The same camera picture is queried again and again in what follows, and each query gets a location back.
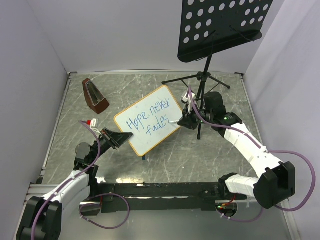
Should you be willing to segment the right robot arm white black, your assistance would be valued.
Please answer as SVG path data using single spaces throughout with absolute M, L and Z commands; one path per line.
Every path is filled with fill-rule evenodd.
M 293 164 L 270 153 L 235 113 L 227 112 L 219 92 L 205 94 L 204 109 L 198 108 L 193 92 L 185 92 L 181 101 L 185 108 L 177 123 L 179 126 L 194 130 L 198 125 L 208 124 L 242 154 L 256 173 L 256 177 L 237 173 L 221 177 L 218 193 L 223 199 L 230 199 L 234 194 L 246 195 L 255 198 L 263 208 L 270 209 L 295 194 L 296 169 Z

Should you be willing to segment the yellow framed whiteboard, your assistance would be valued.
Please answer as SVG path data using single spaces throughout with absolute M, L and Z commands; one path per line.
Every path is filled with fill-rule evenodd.
M 170 89 L 162 85 L 113 118 L 121 132 L 133 133 L 129 144 L 142 157 L 180 127 L 182 109 Z

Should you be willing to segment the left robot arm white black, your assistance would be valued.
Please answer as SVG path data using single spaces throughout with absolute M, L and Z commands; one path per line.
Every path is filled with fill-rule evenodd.
M 31 197 L 25 206 L 16 239 L 57 240 L 65 220 L 84 200 L 99 195 L 96 175 L 97 160 L 109 149 L 126 143 L 133 133 L 114 132 L 103 128 L 93 144 L 82 142 L 75 148 L 74 168 L 70 175 L 47 194 Z

